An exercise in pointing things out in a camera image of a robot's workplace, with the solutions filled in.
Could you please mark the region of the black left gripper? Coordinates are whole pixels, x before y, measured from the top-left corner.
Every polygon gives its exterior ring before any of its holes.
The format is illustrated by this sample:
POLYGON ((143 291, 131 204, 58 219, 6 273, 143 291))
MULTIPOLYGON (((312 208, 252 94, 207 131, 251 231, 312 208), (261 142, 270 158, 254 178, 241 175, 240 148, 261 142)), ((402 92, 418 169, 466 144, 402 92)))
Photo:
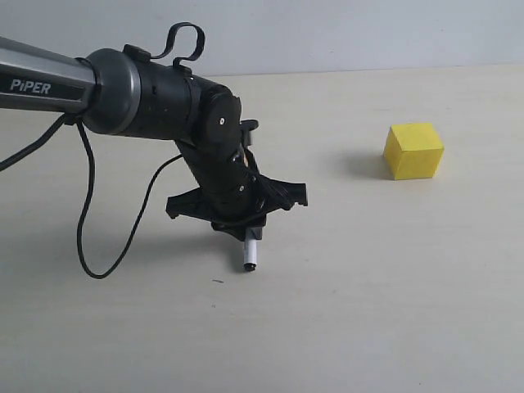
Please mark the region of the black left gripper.
POLYGON ((295 205, 307 205, 305 184, 249 175, 226 192, 212 193, 199 187, 171 196, 166 213, 171 219, 187 216, 209 222, 214 231, 238 241, 245 240, 246 227, 250 227, 252 237, 261 241, 267 215, 275 210, 290 210, 295 205))

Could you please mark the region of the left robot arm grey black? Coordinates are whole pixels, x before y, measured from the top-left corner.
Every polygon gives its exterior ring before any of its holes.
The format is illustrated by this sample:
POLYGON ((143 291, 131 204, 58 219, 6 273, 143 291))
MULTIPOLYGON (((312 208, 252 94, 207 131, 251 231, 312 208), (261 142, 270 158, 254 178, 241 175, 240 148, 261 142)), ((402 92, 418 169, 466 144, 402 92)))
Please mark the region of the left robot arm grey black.
POLYGON ((269 213, 308 203, 303 183, 260 173, 249 150, 258 123, 242 119, 229 88, 137 47, 71 58, 3 38, 1 105, 61 112, 98 134, 174 142, 198 186, 170 197, 167 214, 205 220, 238 240, 260 231, 269 213))

